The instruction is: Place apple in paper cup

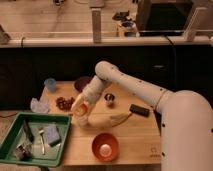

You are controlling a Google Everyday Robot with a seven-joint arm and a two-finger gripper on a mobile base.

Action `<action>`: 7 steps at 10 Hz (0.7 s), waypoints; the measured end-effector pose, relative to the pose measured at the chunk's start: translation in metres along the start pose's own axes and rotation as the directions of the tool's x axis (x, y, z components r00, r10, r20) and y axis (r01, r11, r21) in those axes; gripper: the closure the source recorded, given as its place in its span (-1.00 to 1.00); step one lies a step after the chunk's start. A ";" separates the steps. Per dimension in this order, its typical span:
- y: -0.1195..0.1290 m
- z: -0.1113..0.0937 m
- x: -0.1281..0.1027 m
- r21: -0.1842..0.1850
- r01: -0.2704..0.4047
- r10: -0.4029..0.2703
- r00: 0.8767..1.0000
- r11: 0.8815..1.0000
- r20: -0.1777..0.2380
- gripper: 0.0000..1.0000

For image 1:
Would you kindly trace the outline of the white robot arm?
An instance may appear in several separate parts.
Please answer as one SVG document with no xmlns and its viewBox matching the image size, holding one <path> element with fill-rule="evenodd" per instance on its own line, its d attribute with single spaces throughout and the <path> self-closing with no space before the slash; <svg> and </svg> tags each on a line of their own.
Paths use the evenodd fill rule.
<svg viewBox="0 0 213 171">
<path fill-rule="evenodd" d="M 213 171 L 213 108 L 202 95 L 190 90 L 172 92 L 100 61 L 71 110 L 76 111 L 83 103 L 96 104 L 112 83 L 161 114 L 161 171 Z"/>
</svg>

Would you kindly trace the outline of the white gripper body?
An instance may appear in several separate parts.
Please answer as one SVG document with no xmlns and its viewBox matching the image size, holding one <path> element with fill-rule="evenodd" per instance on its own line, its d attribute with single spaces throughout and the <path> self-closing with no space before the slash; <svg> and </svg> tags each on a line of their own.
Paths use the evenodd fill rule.
<svg viewBox="0 0 213 171">
<path fill-rule="evenodd" d="M 91 113 L 91 111 L 93 110 L 94 108 L 94 103 L 90 102 L 82 93 L 80 93 L 75 101 L 73 102 L 72 104 L 72 107 L 71 107 L 71 113 L 73 115 L 76 115 L 76 116 L 79 116 L 77 114 L 78 112 L 78 108 L 82 105 L 82 104 L 85 104 L 87 107 L 88 107 L 88 110 L 87 110 L 87 113 L 84 114 L 84 115 L 88 115 Z"/>
</svg>

